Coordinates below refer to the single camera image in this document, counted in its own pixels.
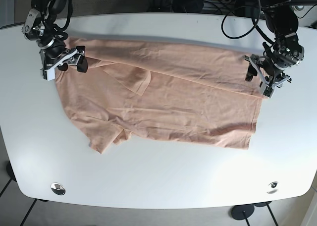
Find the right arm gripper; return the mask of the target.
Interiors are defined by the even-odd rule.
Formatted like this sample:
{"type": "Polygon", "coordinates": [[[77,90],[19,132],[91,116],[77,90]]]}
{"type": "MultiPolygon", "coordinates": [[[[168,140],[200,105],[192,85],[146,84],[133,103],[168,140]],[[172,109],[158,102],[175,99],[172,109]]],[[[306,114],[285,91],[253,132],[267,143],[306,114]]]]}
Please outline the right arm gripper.
{"type": "Polygon", "coordinates": [[[49,57],[46,51],[40,51],[43,68],[58,68],[60,71],[67,71],[68,66],[76,66],[78,72],[86,73],[88,70],[88,62],[85,57],[85,46],[77,46],[76,48],[65,50],[56,58],[49,57]]]}

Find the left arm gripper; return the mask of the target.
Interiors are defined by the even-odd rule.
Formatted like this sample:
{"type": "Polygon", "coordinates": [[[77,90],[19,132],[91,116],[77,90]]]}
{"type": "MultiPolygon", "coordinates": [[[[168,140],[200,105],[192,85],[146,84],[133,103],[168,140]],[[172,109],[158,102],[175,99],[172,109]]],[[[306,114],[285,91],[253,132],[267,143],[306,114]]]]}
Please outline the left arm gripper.
{"type": "Polygon", "coordinates": [[[273,61],[266,56],[244,55],[244,60],[249,63],[245,81],[251,82],[253,77],[258,76],[260,81],[272,88],[281,88],[284,82],[292,82],[289,75],[277,68],[273,61]]]}

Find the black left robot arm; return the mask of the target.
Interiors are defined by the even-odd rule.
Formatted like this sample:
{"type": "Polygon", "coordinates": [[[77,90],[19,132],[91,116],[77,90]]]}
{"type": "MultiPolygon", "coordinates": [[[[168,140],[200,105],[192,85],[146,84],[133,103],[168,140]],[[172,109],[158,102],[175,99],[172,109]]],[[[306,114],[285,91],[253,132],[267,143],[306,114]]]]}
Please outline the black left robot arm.
{"type": "Polygon", "coordinates": [[[250,55],[245,77],[261,79],[260,93],[270,97],[276,88],[292,79],[284,71],[298,65],[304,58],[304,48],[298,43],[298,17],[290,6],[291,0],[236,0],[234,10],[249,9],[252,30],[256,29],[264,38],[261,56],[250,55]]]}

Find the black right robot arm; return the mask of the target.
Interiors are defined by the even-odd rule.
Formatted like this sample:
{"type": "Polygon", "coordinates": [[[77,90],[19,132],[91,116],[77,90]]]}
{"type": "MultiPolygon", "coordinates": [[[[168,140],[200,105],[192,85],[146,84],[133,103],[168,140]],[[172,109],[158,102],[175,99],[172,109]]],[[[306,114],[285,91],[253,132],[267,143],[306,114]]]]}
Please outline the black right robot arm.
{"type": "Polygon", "coordinates": [[[72,0],[31,0],[31,9],[22,27],[24,37],[35,41],[40,48],[42,72],[48,80],[48,71],[57,68],[67,71],[75,66],[78,72],[88,70],[85,46],[68,49],[66,29],[73,13],[72,0]]]}

